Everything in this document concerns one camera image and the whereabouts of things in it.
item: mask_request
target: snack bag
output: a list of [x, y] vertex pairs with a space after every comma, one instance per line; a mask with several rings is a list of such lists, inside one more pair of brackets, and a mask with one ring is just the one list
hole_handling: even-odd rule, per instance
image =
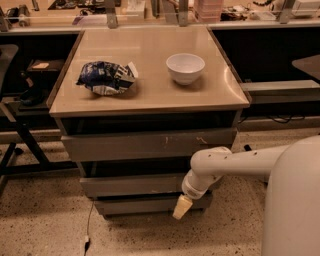
[[84, 85], [90, 91], [110, 96], [124, 93], [138, 77], [132, 62], [127, 66], [95, 61], [86, 63], [81, 70], [77, 85]]

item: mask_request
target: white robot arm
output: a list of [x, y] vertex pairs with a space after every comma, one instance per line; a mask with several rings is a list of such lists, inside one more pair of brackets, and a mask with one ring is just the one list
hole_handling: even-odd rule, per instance
[[224, 147], [198, 151], [182, 184], [173, 216], [180, 219], [223, 175], [269, 177], [263, 256], [318, 256], [320, 252], [320, 136], [232, 154]]

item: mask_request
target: bowl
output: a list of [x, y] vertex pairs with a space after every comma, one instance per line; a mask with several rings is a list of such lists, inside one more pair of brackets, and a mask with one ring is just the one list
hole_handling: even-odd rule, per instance
[[205, 62], [197, 55], [179, 53], [170, 56], [166, 61], [171, 78], [181, 85], [196, 81], [205, 67]]

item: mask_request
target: tabletop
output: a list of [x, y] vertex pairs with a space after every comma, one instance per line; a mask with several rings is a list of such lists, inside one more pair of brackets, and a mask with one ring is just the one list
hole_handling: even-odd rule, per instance
[[[166, 60], [196, 54], [206, 66], [189, 86], [174, 82]], [[84, 64], [133, 62], [139, 77], [123, 94], [99, 96], [76, 85]], [[249, 101], [206, 26], [86, 30], [50, 109], [53, 117], [237, 110]]]

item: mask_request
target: floor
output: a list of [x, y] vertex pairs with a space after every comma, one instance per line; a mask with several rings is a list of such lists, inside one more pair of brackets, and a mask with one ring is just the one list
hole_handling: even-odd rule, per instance
[[[320, 121], [268, 120], [239, 127], [233, 152], [284, 145], [318, 135]], [[60, 142], [40, 142], [51, 160], [68, 155]], [[7, 145], [0, 145], [2, 152]], [[11, 164], [33, 163], [28, 150]], [[0, 198], [0, 255], [189, 256], [260, 255], [266, 184], [224, 177], [204, 212], [175, 220], [170, 213], [104, 219], [85, 197], [77, 170], [8, 176]], [[85, 236], [90, 247], [84, 254]]]

